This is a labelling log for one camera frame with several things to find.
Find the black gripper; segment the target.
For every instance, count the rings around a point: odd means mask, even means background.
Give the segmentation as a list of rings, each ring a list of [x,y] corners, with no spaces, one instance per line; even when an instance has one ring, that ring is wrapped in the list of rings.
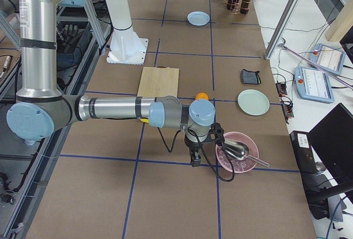
[[[186,135],[184,142],[189,148],[190,164],[192,167],[198,167],[201,165],[201,154],[206,157],[204,145],[197,136]]]

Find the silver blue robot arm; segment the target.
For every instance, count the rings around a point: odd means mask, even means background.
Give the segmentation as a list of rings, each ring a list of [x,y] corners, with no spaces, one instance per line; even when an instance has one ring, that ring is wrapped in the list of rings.
[[[183,105],[176,97],[89,98],[57,89],[56,10],[63,0],[19,0],[22,88],[7,112],[9,128],[27,142],[88,119],[146,118],[150,126],[185,133],[191,165],[205,156],[215,107],[205,99]]]

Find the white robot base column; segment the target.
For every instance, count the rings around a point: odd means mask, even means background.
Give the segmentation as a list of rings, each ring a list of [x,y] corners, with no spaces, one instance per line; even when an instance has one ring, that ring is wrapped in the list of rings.
[[[142,65],[145,61],[148,39],[139,38],[133,29],[128,0],[105,0],[113,34],[108,63]]]

